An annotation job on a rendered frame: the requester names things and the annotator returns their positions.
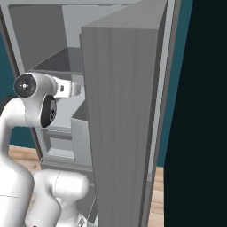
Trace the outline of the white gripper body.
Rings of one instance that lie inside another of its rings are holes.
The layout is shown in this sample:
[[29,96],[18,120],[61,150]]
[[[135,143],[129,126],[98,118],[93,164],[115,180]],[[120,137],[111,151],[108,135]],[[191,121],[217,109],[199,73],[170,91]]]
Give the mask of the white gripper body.
[[80,83],[71,83],[71,96],[79,96],[82,93],[83,86]]

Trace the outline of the grey fridge door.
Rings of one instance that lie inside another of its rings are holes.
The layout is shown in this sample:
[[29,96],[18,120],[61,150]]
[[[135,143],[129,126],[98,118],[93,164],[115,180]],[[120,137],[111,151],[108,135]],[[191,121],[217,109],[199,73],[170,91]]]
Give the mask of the grey fridge door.
[[140,0],[82,27],[98,227],[146,227],[181,0]]

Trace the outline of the grey fridge drawer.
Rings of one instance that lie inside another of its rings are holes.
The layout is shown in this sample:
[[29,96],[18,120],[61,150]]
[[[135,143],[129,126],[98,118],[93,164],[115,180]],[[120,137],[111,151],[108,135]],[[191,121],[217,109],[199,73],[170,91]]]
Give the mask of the grey fridge drawer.
[[43,130],[46,153],[63,159],[74,159],[72,136],[69,132]]

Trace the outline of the grey fridge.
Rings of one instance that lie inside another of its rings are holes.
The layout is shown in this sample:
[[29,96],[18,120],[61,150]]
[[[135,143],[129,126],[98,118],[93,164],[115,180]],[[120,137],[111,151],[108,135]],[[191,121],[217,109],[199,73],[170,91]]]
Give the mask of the grey fridge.
[[[90,133],[83,76],[82,27],[140,0],[0,0],[0,33],[16,79],[24,73],[40,73],[80,83],[79,96],[58,98],[53,122],[46,128],[12,129],[9,156],[31,173],[57,169],[85,175],[89,190],[76,205],[87,227],[98,227],[98,209],[90,149]],[[172,60],[175,43],[172,49]],[[160,148],[161,130],[168,95],[165,78],[165,105],[155,145]],[[46,153],[43,130],[69,132],[74,159]]]

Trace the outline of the black tall cabinet panel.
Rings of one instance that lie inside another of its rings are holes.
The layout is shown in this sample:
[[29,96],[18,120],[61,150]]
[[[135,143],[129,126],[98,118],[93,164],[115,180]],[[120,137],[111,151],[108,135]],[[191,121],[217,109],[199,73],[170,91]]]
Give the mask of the black tall cabinet panel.
[[193,0],[164,165],[164,227],[227,227],[227,0]]

